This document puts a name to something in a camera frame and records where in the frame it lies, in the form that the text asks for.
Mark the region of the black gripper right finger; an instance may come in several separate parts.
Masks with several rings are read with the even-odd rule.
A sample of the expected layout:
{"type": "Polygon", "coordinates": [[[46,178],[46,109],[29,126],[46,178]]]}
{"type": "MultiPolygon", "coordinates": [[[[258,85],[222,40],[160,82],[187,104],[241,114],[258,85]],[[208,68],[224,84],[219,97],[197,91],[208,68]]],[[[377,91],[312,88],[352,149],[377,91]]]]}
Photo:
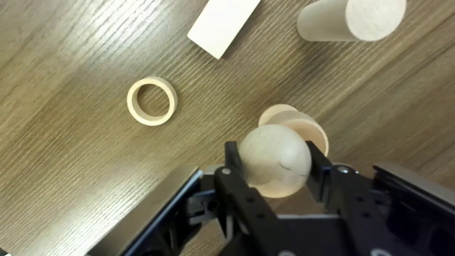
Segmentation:
{"type": "Polygon", "coordinates": [[[346,163],[333,163],[312,141],[307,142],[312,158],[310,175],[306,186],[327,215],[339,215],[340,182],[357,179],[360,172],[346,163]]]}

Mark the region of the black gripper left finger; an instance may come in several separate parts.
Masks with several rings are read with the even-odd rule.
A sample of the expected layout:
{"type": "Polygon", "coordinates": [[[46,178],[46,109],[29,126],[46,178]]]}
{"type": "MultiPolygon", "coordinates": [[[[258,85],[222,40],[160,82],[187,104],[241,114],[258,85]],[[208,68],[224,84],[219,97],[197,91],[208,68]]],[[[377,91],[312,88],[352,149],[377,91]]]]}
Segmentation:
{"type": "Polygon", "coordinates": [[[278,217],[259,190],[248,185],[242,171],[238,143],[228,141],[225,162],[215,172],[216,198],[221,203],[218,220],[228,239],[221,254],[276,256],[279,243],[273,232],[278,217]]]}

